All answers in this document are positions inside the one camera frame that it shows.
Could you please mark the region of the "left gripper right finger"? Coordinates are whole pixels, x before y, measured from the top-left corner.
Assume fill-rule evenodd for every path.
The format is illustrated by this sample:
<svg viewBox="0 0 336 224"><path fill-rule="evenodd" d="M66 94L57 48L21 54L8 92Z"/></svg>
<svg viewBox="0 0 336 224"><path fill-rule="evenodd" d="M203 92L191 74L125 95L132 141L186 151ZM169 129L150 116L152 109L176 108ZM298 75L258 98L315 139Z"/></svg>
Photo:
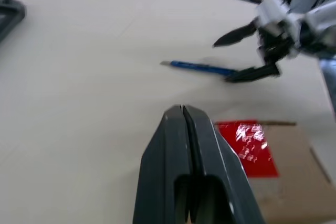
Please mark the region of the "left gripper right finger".
<svg viewBox="0 0 336 224"><path fill-rule="evenodd" d="M242 164L202 110L183 107L193 176L192 223L265 223Z"/></svg>

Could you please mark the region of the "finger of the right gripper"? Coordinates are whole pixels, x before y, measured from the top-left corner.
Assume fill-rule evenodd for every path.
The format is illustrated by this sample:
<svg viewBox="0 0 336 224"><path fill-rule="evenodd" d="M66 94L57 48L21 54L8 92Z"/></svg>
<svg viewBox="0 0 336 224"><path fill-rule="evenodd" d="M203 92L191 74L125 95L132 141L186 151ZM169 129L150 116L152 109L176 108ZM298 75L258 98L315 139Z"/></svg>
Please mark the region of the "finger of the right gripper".
<svg viewBox="0 0 336 224"><path fill-rule="evenodd" d="M262 67L251 67L240 70L225 78L226 82L244 83L253 82L267 77L278 77L281 73L275 63L267 63Z"/></svg>
<svg viewBox="0 0 336 224"><path fill-rule="evenodd" d="M245 26L234 29L217 39L213 47L224 47L241 42L243 39L252 36L257 31L257 26L251 22Z"/></svg>

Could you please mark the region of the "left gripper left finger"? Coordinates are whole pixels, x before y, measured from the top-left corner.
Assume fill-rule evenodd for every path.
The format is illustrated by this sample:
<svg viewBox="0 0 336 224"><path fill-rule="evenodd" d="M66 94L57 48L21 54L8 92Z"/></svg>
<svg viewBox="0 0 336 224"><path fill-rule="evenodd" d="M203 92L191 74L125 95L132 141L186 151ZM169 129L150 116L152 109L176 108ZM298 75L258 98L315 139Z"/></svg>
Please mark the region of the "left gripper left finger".
<svg viewBox="0 0 336 224"><path fill-rule="evenodd" d="M133 223L195 223L193 160L187 115L191 105L167 109L140 163Z"/></svg>

